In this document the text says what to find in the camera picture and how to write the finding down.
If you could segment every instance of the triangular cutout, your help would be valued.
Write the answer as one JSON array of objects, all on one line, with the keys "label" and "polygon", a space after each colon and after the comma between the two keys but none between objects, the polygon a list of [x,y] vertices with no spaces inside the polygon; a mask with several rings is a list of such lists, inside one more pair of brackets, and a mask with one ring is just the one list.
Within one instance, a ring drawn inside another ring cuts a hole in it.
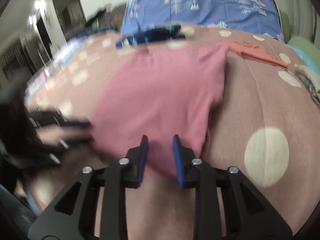
[{"label": "triangular cutout", "polygon": [[256,213],[260,213],[264,211],[263,205],[260,203],[260,201],[255,197],[255,195],[248,189],[248,187],[245,184],[241,183],[240,189],[242,191],[244,203],[250,215],[254,215]]},{"label": "triangular cutout", "polygon": [[54,210],[64,213],[66,215],[72,215],[76,205],[76,200],[81,188],[81,182],[76,182],[71,189],[59,200],[55,205]]}]

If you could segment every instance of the folded orange garment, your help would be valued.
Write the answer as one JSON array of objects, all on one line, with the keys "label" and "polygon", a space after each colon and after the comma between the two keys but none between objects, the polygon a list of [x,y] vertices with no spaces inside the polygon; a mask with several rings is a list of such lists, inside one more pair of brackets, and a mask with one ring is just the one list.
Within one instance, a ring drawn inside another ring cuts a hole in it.
[{"label": "folded orange garment", "polygon": [[272,66],[278,66],[285,71],[288,71],[289,65],[287,63],[279,61],[267,54],[263,49],[254,44],[243,44],[236,41],[224,41],[221,44],[227,45],[231,52],[238,54],[245,59],[254,60],[262,63],[267,63]]}]

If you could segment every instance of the pink fabric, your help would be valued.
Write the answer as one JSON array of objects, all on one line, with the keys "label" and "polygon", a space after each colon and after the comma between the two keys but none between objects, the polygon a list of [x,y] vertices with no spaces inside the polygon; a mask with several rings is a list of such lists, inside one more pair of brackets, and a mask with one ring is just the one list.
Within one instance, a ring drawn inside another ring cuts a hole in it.
[{"label": "pink fabric", "polygon": [[209,111],[223,99],[227,52],[225,45],[137,52],[105,87],[93,113],[97,148],[120,158],[145,134],[149,166],[175,176],[172,138],[178,134],[200,156]]}]

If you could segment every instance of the light blue fabric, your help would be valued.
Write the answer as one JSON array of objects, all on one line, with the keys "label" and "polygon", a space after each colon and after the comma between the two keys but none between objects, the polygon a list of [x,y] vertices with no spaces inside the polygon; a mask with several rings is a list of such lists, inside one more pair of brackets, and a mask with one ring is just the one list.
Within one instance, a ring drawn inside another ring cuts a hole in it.
[{"label": "light blue fabric", "polygon": [[273,0],[131,0],[121,33],[128,35],[163,23],[181,22],[269,33],[272,37],[282,34]]},{"label": "light blue fabric", "polygon": [[309,57],[307,54],[305,54],[301,49],[298,49],[297,47],[287,45],[290,49],[293,49],[295,53],[304,61],[306,66],[316,72],[320,76],[320,68],[317,66],[317,64],[313,61],[311,57]]}]

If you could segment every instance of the ceiling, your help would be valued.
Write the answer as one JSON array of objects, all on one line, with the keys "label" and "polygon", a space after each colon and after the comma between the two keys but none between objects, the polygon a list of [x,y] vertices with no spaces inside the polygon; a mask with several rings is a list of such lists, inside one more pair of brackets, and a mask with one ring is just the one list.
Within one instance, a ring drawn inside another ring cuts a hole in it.
[{"label": "ceiling", "polygon": [[0,54],[20,35],[29,31],[28,18],[35,11],[35,0],[10,0],[0,16]]}]

